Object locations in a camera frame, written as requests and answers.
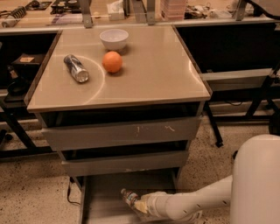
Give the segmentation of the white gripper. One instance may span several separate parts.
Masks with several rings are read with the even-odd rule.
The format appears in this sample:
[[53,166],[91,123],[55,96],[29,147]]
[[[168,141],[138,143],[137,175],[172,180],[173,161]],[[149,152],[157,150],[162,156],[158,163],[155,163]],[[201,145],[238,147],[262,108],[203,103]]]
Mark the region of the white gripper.
[[165,202],[168,198],[166,192],[154,192],[145,194],[141,197],[141,199],[146,200],[137,200],[134,203],[135,209],[140,211],[143,214],[149,214],[154,217],[165,217]]

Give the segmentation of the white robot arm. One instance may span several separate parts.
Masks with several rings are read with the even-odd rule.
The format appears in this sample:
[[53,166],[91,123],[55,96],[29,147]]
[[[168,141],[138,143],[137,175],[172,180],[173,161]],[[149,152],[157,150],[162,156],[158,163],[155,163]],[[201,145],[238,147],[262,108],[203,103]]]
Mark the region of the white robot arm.
[[238,150],[233,173],[195,192],[145,194],[135,207],[151,217],[192,223],[204,210],[230,208],[230,224],[280,224],[280,136],[260,135]]

